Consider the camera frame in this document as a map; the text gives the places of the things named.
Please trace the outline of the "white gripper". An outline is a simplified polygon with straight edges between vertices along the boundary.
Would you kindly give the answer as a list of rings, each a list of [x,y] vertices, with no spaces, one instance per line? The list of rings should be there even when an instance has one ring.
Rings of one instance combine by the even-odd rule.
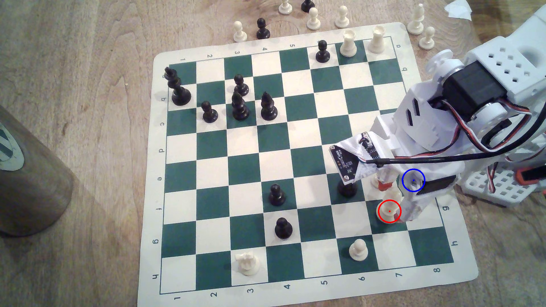
[[[397,159],[441,157],[440,153],[425,154],[429,149],[419,143],[435,137],[433,132],[417,130],[416,141],[405,128],[408,126],[397,125],[394,117],[377,117],[372,132],[377,135],[376,139],[382,138],[380,152],[387,158]],[[385,193],[392,190],[397,197],[404,196],[400,204],[400,221],[413,221],[430,205],[431,197],[453,187],[463,170],[463,162],[386,164],[373,175],[372,186]]]

